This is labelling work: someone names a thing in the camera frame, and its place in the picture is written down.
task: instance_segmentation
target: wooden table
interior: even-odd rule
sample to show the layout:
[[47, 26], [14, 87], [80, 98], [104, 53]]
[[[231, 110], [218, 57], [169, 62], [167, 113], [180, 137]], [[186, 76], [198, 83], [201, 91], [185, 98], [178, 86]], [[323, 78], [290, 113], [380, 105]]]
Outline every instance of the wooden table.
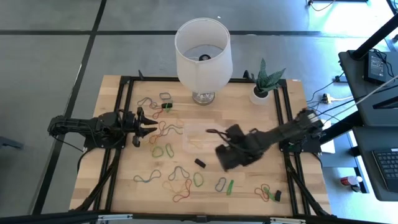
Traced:
[[[106, 75], [96, 103], [94, 116], [113, 111], [118, 92], [120, 76]], [[302, 84], [299, 80], [287, 80], [289, 98], [293, 115], [306, 107]], [[239, 124], [244, 132], [252, 128], [267, 131], [278, 126], [274, 94], [271, 91], [266, 105], [258, 106], [250, 102], [249, 93], [253, 87], [250, 83], [229, 83], [216, 93], [216, 98], [208, 106], [199, 106], [192, 101], [192, 93], [180, 82], [134, 82], [130, 110], [135, 113], [137, 102], [144, 97], [151, 97], [161, 103], [159, 93], [169, 92], [174, 102], [173, 110], [161, 113], [157, 121], [165, 121], [167, 125], [181, 126], [183, 134], [178, 135], [173, 130], [167, 136], [158, 138], [156, 144], [148, 143], [149, 136], [141, 140], [141, 147], [132, 145], [132, 136], [127, 138], [126, 147], [122, 150], [117, 181], [114, 190], [112, 212], [128, 213], [164, 213], [164, 214], [207, 214], [207, 215], [275, 215], [290, 216], [292, 209], [287, 185], [283, 155], [274, 144], [257, 162], [247, 166], [239, 166], [229, 172], [224, 172], [215, 154], [215, 147], [222, 143], [216, 134], [206, 133], [205, 129], [216, 128], [224, 131], [232, 124]], [[280, 101], [284, 102], [282, 90]], [[145, 114], [152, 119], [157, 110], [149, 108], [149, 103], [143, 106]], [[287, 121], [285, 106], [282, 103], [284, 121]], [[175, 156], [170, 158], [166, 152], [159, 158], [153, 158], [151, 150], [154, 146], [164, 146], [171, 143]], [[76, 180], [70, 208], [76, 208], [88, 196], [98, 181], [104, 150], [95, 149], [82, 160]], [[199, 158], [207, 164], [205, 169], [194, 163]], [[302, 166], [305, 183], [320, 205], [330, 212], [325, 182], [319, 161], [311, 154], [302, 154]], [[204, 177], [200, 187], [192, 184], [189, 198], [173, 202], [175, 195], [168, 188], [168, 176], [175, 166], [182, 166], [190, 173], [192, 179], [195, 172]], [[148, 179], [150, 173], [158, 169], [162, 176], [149, 183], [135, 182], [135, 175]], [[220, 177], [225, 177], [227, 183], [222, 192], [215, 191], [215, 185]], [[226, 195], [230, 180], [234, 180], [232, 194]], [[185, 179], [177, 171], [175, 180], [169, 182], [174, 189], [180, 189]], [[280, 202], [269, 200], [264, 202], [254, 194], [254, 189], [267, 183], [271, 192], [282, 191]], [[101, 206], [104, 208], [108, 187], [105, 186]], [[303, 213], [302, 199], [296, 186], [297, 203], [300, 213]]]

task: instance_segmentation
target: white flower pot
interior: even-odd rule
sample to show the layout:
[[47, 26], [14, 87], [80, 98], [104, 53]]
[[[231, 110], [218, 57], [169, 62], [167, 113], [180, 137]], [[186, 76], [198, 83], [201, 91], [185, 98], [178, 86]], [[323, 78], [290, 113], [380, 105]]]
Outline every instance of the white flower pot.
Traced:
[[255, 105], [264, 105], [267, 103], [268, 98], [269, 98], [269, 92], [258, 94], [257, 91], [254, 92], [256, 87], [254, 87], [250, 93], [250, 101], [254, 103]]

